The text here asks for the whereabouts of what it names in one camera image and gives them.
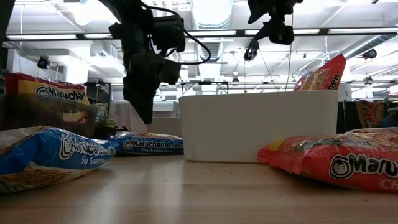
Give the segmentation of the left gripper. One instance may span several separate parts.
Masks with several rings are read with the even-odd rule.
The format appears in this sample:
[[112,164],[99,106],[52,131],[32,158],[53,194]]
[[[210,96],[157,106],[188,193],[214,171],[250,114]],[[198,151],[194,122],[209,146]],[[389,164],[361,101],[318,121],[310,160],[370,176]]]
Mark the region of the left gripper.
[[144,124],[151,124],[153,99],[160,86],[159,73],[164,68],[164,82],[174,85],[180,78],[181,65],[154,52],[157,39],[165,35],[165,18],[152,11],[113,11],[118,20],[109,26],[113,38],[121,41],[126,76],[123,97],[130,102]]

